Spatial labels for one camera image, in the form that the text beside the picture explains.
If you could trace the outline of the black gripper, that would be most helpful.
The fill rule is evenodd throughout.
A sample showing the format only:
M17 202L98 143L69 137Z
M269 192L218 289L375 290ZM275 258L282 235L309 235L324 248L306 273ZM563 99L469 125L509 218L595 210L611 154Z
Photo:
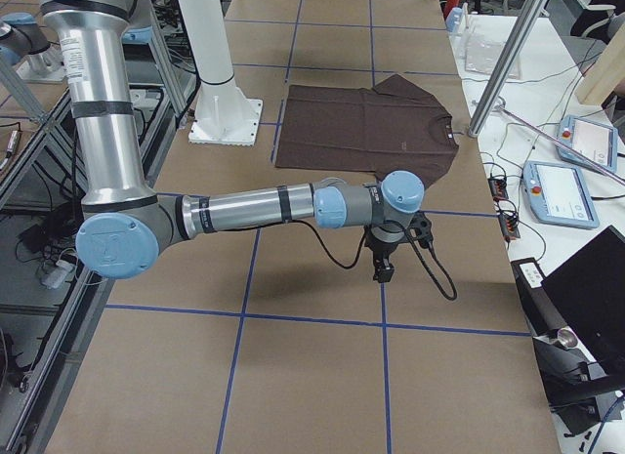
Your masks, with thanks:
M376 281L390 282L395 273L391 254L399 244L406 242L405 227L400 223L386 223L367 226L364 230L365 246L372 252L375 269L373 278Z

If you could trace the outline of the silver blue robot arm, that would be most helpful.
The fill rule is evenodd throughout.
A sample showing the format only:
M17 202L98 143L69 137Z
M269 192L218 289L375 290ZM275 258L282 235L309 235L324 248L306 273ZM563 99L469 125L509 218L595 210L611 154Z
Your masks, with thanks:
M390 278L390 254L409 240L425 193L421 180L394 171L373 185L339 179L192 197L160 195L145 179L131 102L123 35L150 13L150 0L41 0L58 34L88 180L80 261L107 278L136 276L168 247L201 233L288 224L361 226L374 254L374 277Z
M37 77L48 76L61 66L51 42L35 17L27 12L1 17L1 57L10 65L26 59Z

